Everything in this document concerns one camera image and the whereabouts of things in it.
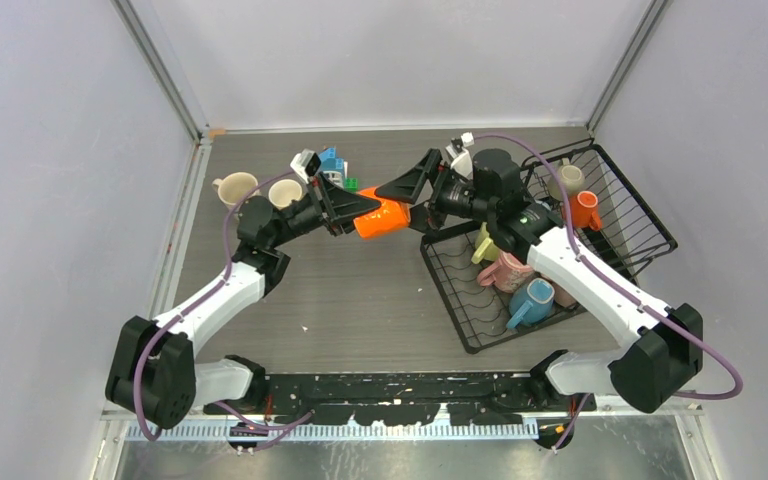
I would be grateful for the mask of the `orange mug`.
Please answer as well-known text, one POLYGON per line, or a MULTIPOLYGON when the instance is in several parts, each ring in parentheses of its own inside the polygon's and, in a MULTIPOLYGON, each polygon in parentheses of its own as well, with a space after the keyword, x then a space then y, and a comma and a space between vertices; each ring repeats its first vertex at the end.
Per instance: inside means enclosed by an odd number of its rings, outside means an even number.
POLYGON ((356 218, 355 230, 362 239, 372 239, 406 229, 410 225, 410 207, 402 202, 385 199, 375 194, 375 187, 358 192, 359 195, 380 202, 378 209, 356 218))

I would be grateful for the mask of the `yellow mug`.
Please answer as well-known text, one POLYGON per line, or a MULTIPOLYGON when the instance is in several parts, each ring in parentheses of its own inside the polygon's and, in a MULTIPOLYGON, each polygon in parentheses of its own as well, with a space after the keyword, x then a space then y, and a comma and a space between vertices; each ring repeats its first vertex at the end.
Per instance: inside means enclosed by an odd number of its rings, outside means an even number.
POLYGON ((304 195, 304 188, 296 180, 282 179, 270 186, 267 197, 275 208, 283 210, 301 200, 304 195))

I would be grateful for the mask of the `lime green mug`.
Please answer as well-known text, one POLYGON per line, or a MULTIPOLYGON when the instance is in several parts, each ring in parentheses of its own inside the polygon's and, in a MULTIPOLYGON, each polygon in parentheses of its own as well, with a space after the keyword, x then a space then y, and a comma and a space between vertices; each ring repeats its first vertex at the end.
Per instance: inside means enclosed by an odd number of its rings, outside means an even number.
POLYGON ((482 261, 495 262, 497 260, 499 249, 490 237, 486 222, 481 224, 474 246, 474 252, 471 256, 473 264, 479 264, 482 261))

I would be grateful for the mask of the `cream patterned mug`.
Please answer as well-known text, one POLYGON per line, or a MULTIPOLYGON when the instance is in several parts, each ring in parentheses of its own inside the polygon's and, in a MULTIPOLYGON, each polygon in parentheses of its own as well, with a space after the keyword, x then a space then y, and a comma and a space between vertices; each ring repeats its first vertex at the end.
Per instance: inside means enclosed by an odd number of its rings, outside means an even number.
POLYGON ((242 200, 250 191, 253 196, 261 194, 258 188, 258 179, 248 172, 235 172, 224 178, 216 178, 212 181, 213 187, 220 202, 228 211, 242 200))

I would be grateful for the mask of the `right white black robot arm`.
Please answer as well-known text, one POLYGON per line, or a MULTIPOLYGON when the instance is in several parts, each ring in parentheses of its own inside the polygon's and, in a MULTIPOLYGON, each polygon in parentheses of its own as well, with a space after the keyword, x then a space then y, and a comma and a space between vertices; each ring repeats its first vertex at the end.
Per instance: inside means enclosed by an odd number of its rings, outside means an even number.
POLYGON ((560 351, 533 368, 534 403, 556 410, 571 394, 617 394, 652 413, 703 367, 701 314, 641 291, 588 250, 557 213, 535 202, 520 167, 502 149, 485 149, 466 178, 429 150, 408 172, 379 186, 381 198, 412 207, 412 228, 438 229, 448 216, 484 223, 495 245, 567 291, 613 336, 613 351, 560 351))

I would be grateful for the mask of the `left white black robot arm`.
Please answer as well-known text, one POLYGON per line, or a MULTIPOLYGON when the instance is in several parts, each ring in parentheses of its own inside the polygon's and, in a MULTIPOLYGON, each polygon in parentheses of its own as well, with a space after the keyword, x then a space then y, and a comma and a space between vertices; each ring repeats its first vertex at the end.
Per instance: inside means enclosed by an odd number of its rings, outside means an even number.
POLYGON ((110 402, 134 413, 141 433, 155 441, 193 407, 230 401, 240 412, 258 412, 267 398, 255 380, 261 369, 230 356, 199 364, 206 342, 247 307, 264 299, 290 263, 279 246, 320 227, 350 232, 356 218, 380 201, 348 192, 323 175, 310 178, 305 195, 283 209, 256 191, 230 211, 239 218, 235 249, 217 277, 182 304, 153 319, 134 316, 123 325, 105 387, 110 402))

